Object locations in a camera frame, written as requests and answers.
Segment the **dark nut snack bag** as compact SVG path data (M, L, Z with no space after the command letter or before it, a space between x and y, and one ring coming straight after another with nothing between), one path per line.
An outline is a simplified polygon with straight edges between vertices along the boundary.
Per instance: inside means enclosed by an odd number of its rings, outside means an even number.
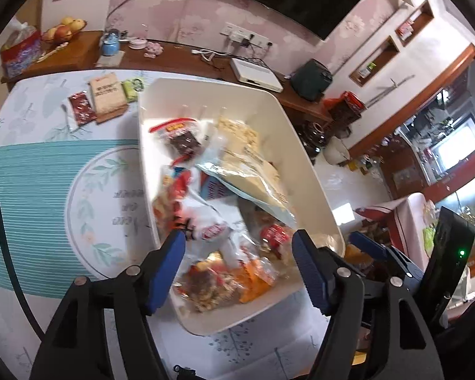
M200 313L227 305L241 304L239 285L234 277L234 271L241 262L257 258L267 259L246 254L232 265L220 252L213 252L206 259L192 263L174 283L174 289Z

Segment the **red white Cookies packet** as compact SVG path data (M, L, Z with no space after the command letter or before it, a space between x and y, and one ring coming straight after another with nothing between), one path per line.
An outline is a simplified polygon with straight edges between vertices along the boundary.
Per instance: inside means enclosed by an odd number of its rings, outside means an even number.
M260 242L279 260L287 260L291 252L293 230L288 226L272 223L265 225L259 232Z

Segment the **clear pack orange puffs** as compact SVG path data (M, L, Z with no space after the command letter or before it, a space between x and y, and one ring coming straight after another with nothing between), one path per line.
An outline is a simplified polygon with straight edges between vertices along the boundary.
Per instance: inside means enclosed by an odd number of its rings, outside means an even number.
M239 285L239 302L249 303L268 292L277 282L279 272L268 259L252 259L241 262L234 271Z

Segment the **red white candy bag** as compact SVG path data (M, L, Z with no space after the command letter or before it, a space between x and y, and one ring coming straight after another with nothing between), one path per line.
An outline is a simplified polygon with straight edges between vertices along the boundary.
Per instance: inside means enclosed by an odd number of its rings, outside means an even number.
M152 208L159 236L180 230L187 244L216 250L231 234L223 215L200 195L201 171L196 167L163 167Z

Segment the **red blue biscuit packet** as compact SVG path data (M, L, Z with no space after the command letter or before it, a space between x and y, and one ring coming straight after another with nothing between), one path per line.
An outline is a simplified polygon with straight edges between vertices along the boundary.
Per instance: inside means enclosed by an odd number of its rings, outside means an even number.
M229 190L222 182L206 173L200 174L199 194L206 201L235 195L235 193Z

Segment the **large beige cracker bag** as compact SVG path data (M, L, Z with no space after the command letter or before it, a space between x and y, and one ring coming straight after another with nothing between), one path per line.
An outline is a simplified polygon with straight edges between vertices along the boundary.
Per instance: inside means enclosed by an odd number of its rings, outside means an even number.
M230 191L271 214L290 228L297 225L292 205L277 170L261 155L244 146L207 148L196 165L216 177Z

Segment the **dark red jujube packet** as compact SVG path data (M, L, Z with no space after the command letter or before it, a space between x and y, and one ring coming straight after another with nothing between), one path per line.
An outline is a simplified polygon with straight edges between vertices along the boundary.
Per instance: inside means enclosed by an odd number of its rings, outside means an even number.
M167 147L171 165L190 161L201 149L200 122L192 117L176 117L149 129L157 140Z

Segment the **pale rice cracker block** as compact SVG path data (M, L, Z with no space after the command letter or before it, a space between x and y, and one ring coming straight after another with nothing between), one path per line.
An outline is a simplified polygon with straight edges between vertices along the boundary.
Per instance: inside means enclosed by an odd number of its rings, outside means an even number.
M257 154L260 152L260 136L246 123L220 117L217 131L225 139L225 153L240 153L244 148Z

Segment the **red patterned snack packet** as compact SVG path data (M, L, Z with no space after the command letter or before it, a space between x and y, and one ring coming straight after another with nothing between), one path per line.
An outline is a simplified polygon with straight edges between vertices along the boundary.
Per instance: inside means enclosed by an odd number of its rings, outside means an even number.
M68 101L72 106L75 122L78 126L88 124L97 118L86 92L75 93L68 97Z

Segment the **beige soda cracker packet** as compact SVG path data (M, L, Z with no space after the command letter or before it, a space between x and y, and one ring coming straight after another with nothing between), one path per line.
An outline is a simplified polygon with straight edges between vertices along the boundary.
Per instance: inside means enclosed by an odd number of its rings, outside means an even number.
M114 72L89 81L98 124L121 117L129 104L123 86Z

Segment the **green small snack packet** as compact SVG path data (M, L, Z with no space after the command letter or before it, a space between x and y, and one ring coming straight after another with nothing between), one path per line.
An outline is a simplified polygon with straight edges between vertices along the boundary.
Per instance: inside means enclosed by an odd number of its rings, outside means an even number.
M128 103L135 102L139 93L145 90L145 83L142 78L136 77L122 81L123 92Z

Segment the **patterned tablecloth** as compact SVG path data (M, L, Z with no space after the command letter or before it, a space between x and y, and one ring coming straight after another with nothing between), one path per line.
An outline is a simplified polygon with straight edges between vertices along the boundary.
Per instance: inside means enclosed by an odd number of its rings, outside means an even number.
M149 129L173 117L247 123L281 173L299 225L336 234L317 174L270 93L199 77L146 71L142 100L122 117L70 131L68 97L93 71L20 81L0 111L0 203L14 268L36 319L47 326L77 276L113 277L159 243L151 202L170 156ZM209 379L288 379L308 369L327 319L299 277L191 328L173 297L149 324L165 366Z

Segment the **white bucket on floor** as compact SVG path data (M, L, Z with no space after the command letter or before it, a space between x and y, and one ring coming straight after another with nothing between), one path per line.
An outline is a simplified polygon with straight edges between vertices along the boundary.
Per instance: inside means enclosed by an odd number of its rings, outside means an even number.
M330 138L322 153L327 163L332 166L340 165L350 159L350 153L345 144L336 136Z

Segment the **teal striped placemat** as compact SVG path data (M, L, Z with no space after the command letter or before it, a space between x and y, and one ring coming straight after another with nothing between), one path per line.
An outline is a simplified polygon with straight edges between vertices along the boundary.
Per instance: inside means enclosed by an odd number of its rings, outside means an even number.
M155 246L132 141L0 147L0 205L24 293L60 299L73 278L112 278Z

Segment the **dark green appliance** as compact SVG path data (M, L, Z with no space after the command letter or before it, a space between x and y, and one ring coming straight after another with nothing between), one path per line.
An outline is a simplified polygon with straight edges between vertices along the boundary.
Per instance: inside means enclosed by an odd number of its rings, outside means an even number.
M319 102L333 81L333 74L317 59L311 58L299 67L290 78L293 91L309 102Z

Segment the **white set-top box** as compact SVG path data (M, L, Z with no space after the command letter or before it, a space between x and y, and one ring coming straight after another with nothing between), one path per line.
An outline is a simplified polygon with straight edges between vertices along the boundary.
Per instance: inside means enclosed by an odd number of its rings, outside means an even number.
M238 81L275 93L283 92L279 79L268 68L238 58L232 58L230 65Z

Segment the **pink toy figurine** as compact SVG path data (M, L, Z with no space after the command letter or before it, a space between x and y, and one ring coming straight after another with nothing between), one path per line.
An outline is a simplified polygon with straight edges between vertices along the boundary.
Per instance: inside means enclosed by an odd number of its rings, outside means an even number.
M164 51L163 46L157 42L148 41L145 47L144 57L145 58L157 58Z

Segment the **pink round jar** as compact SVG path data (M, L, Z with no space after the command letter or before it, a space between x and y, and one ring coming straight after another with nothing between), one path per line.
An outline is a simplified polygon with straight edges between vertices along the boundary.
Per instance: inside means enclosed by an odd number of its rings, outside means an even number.
M132 50L143 50L147 46L147 39L144 38L132 38L129 40L129 48Z

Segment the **wooden TV cabinet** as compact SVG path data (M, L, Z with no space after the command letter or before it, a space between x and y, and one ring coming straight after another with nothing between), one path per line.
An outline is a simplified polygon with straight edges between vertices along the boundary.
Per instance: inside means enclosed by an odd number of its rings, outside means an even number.
M100 31L81 32L68 46L42 61L32 64L19 76L12 79L3 76L1 82L9 89L16 82L33 76L61 73L66 71L94 70L100 57ZM163 42L163 53L155 58L145 58L139 50L133 50L122 43L123 59L117 66L119 70L149 70L162 71L190 76L201 76L231 83L237 83L229 58L216 58L211 63L203 60L199 55L191 52L192 48L186 45ZM276 93L275 97L286 110L287 116L292 120L311 120L320 124L332 121L330 115L322 109L319 102L309 102L299 97L289 83L282 84L283 91Z

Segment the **blue kettle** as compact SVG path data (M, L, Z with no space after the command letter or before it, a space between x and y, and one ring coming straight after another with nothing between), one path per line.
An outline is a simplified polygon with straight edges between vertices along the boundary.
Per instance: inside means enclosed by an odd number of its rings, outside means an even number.
M120 32L116 28L106 31L101 39L101 53L105 57L112 57L120 50Z

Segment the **fruit bowl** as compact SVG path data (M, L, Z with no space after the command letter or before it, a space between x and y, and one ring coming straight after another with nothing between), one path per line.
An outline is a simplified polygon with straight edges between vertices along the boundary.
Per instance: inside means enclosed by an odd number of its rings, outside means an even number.
M66 16L60 24L48 29L42 34L41 40L50 44L69 42L75 35L80 33L87 25L87 21L80 18Z

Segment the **red bag of bread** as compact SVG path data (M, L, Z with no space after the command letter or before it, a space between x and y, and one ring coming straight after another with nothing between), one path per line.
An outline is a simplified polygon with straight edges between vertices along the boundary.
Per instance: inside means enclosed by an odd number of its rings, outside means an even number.
M15 18L11 26L13 31L0 50L6 78L19 76L42 54L41 34L36 27Z

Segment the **wall power strip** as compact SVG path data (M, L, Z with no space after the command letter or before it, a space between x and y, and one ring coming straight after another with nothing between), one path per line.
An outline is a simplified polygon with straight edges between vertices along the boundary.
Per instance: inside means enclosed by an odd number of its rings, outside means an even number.
M220 34L227 37L233 43L241 44L244 41L248 41L251 46L259 47L261 49L269 49L273 45L273 42L267 37L229 22L227 22L220 30Z

